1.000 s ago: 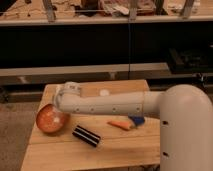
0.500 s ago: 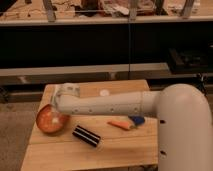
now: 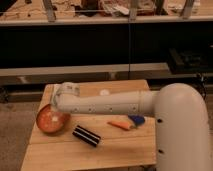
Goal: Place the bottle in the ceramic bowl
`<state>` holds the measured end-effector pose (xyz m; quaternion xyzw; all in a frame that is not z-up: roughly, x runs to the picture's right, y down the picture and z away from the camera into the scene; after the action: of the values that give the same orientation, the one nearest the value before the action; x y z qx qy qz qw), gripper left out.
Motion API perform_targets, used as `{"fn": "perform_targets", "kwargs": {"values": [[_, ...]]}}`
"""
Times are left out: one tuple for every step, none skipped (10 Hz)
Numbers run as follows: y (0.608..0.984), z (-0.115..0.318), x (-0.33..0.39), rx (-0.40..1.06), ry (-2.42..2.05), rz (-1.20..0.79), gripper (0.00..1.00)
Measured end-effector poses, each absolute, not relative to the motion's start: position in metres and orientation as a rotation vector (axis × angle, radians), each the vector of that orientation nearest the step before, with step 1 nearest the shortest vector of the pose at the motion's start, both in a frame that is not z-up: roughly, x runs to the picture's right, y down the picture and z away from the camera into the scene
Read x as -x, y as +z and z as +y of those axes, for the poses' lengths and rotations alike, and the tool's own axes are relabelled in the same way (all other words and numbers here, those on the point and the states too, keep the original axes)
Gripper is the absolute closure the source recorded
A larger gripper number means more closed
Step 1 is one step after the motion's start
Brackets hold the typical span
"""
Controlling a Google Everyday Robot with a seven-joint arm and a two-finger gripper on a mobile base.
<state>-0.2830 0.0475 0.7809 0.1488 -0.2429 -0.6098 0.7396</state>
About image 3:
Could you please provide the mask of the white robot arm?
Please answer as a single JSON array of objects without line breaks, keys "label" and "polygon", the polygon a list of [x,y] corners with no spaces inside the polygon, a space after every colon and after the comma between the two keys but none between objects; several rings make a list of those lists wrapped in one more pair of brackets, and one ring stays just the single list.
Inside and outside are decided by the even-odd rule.
[{"label": "white robot arm", "polygon": [[213,171],[205,101],[192,86],[82,97],[76,83],[56,85],[52,107],[70,114],[133,114],[155,119],[157,171]]}]

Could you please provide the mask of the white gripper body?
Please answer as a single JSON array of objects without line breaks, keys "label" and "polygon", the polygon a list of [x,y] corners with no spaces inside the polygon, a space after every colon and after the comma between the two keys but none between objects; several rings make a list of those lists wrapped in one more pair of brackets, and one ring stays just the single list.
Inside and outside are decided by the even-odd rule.
[{"label": "white gripper body", "polygon": [[71,98],[80,95],[80,86],[73,82],[64,82],[61,84],[54,84],[51,95],[51,104],[60,106],[67,103]]}]

